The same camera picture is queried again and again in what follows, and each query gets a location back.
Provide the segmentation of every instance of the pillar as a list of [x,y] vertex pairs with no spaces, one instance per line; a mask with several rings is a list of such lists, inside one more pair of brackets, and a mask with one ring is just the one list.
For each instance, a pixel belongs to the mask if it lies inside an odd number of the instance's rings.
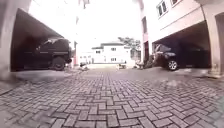
[[10,50],[17,9],[28,11],[31,0],[0,0],[0,79],[10,79]]
[[208,25],[211,47],[211,75],[219,77],[224,73],[224,19],[217,18],[224,12],[224,2],[214,0],[213,3],[202,6]]

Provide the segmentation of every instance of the white wall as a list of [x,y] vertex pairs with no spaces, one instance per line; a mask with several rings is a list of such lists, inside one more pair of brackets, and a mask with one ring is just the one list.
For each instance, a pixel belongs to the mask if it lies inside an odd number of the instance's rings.
[[104,46],[104,49],[94,49],[94,63],[128,63],[131,60],[130,49],[125,49],[124,46]]
[[159,17],[156,7],[161,0],[144,0],[150,53],[152,42],[204,21],[200,4],[194,0],[181,0],[175,6],[171,0],[164,1],[168,12]]
[[94,49],[93,50],[93,59],[94,63],[105,63],[103,49]]

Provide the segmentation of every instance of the brick paving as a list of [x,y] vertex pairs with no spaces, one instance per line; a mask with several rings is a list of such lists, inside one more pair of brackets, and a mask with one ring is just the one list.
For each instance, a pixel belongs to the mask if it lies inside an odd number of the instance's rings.
[[156,70],[90,70],[0,96],[9,128],[224,128],[224,85]]

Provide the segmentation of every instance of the wall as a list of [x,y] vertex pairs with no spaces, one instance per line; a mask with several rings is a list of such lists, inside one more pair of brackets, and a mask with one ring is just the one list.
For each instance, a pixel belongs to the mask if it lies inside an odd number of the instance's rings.
[[94,49],[93,50],[93,59],[94,63],[104,63],[104,53],[103,49]]
[[104,56],[106,56],[107,63],[124,63],[130,60],[130,51],[127,52],[124,46],[104,46]]
[[204,21],[200,4],[194,0],[181,0],[173,7],[170,0],[165,0],[168,12],[162,17],[158,16],[156,9],[160,2],[161,0],[144,0],[150,53],[152,42]]
[[10,78],[10,48],[17,9],[28,11],[30,0],[1,0],[0,6],[0,78]]

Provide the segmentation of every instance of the column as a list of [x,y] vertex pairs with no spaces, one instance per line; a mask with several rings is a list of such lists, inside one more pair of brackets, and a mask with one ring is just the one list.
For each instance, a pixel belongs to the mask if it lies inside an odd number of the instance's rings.
[[31,0],[0,1],[0,79],[10,79],[10,49],[17,9],[28,11]]

